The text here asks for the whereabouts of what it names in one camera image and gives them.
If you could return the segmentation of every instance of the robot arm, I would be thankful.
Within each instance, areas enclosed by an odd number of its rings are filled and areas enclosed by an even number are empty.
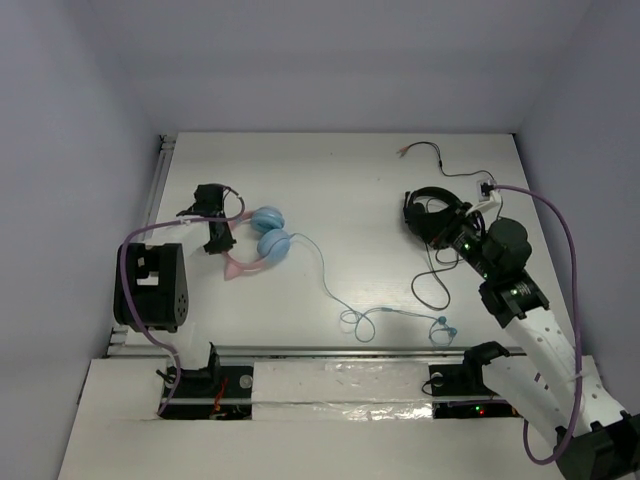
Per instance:
[[[485,184],[483,189],[489,196],[494,187]],[[446,207],[429,213],[416,202],[422,197]],[[530,455],[532,460],[556,461],[568,479],[613,479],[637,470],[640,415],[629,415],[599,383],[597,372],[583,368],[580,349],[576,352],[564,336],[524,268],[531,255],[525,228],[500,218],[486,231],[481,210],[451,192],[427,187],[407,192],[403,212],[411,232],[427,247],[453,248],[484,279],[480,295],[485,307],[527,357],[509,357],[496,342],[473,347],[462,365],[430,369],[437,378],[434,396],[487,389],[501,395],[555,446],[548,459]],[[534,364],[537,378],[525,373],[523,362]]]

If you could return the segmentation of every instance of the black headphones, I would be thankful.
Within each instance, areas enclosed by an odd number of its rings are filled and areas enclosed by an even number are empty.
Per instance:
[[[421,203],[420,198],[435,198],[447,205],[444,209],[429,213]],[[425,244],[435,249],[447,248],[446,234],[458,223],[461,211],[471,207],[449,190],[440,187],[424,187],[415,192],[406,192],[404,196],[404,222],[414,235],[420,237]]]

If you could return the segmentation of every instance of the tabletop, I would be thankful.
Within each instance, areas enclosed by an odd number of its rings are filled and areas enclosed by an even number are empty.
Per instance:
[[[191,205],[199,184],[230,185],[248,209],[275,206],[282,211],[289,233],[303,233],[316,242],[326,260],[329,288],[353,308],[384,306],[445,315],[458,330],[452,348],[491,340],[517,347],[482,305],[481,279],[464,263],[441,274],[451,292],[451,304],[443,312],[425,308],[411,293],[411,279],[429,268],[424,244],[404,225],[404,193],[439,186],[475,203],[477,180],[483,178],[444,177],[429,146],[416,146],[398,158],[399,148],[423,140],[440,146],[449,174],[486,169],[499,183],[527,187],[511,135],[181,133],[166,182],[157,192],[161,194],[157,221],[172,219]],[[227,216],[239,208],[232,197],[226,202]],[[518,220],[528,231],[533,254],[527,270],[572,339],[533,202],[511,192],[504,192],[503,199],[501,215]],[[487,223],[496,213],[485,215]],[[238,241],[233,255],[243,261],[255,259],[258,234],[248,224],[233,234]],[[441,258],[451,260],[453,252],[443,252]],[[197,335],[218,346],[362,346],[352,329],[340,323],[344,307],[324,291],[319,254],[305,239],[294,238],[281,263],[231,281],[223,278],[224,260],[219,255],[196,253],[186,267],[191,302],[187,323],[197,325]],[[416,290],[428,303],[446,301],[431,276],[422,277]],[[371,318],[376,335],[369,346],[432,347],[431,320],[392,312],[377,312]],[[363,326],[361,337],[370,334],[370,328]]]

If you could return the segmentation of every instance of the earphones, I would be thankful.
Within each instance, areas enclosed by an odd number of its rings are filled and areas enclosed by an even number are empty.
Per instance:
[[[277,208],[266,206],[245,212],[235,222],[229,222],[229,228],[233,230],[247,220],[251,228],[262,234],[257,246],[260,258],[254,262],[244,263],[234,259],[229,252],[224,252],[222,255],[227,261],[224,271],[225,280],[233,280],[244,272],[262,270],[275,265],[284,260],[291,248],[291,235],[283,230],[284,217]]]
[[[438,332],[446,332],[449,340],[446,342],[438,342],[437,340],[434,340],[433,335]],[[434,347],[448,347],[451,345],[453,339],[457,334],[458,330],[447,325],[447,317],[438,317],[435,319],[435,321],[431,325],[431,328],[429,329],[429,340]]]

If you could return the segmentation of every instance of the gray wall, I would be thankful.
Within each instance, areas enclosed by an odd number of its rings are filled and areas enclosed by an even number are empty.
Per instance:
[[[566,213],[577,242],[585,345],[640,412],[640,2],[599,0],[518,135],[527,177]],[[539,209],[569,293],[566,241]]]
[[[92,2],[161,132],[515,132],[589,4]]]
[[[57,477],[89,359],[106,346],[115,249],[157,153],[95,20],[86,0],[0,2],[6,480]]]

